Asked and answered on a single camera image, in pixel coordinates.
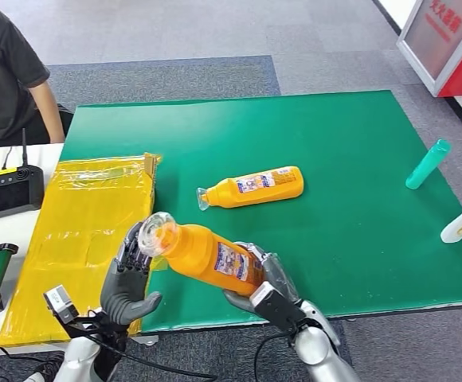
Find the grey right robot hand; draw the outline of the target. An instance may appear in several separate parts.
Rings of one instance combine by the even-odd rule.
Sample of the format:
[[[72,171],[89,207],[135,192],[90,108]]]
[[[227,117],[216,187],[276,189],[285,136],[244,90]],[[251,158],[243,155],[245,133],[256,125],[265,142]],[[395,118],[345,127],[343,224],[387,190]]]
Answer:
[[[266,252],[253,243],[234,242],[240,248],[259,259],[265,271],[265,278],[272,287],[290,302],[298,302],[300,298],[293,280],[283,268],[278,256],[273,252]],[[231,290],[222,290],[226,300],[238,309],[256,314],[255,308],[249,298],[241,296]]]

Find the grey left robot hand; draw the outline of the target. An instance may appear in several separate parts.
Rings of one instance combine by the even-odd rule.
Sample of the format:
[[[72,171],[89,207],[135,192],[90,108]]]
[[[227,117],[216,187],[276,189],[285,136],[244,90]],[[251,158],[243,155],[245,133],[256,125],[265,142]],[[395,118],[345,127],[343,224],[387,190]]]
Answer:
[[[155,311],[161,302],[157,291],[146,293],[152,258],[138,245],[138,221],[128,230],[110,261],[100,296],[101,308],[111,322],[128,326]]]

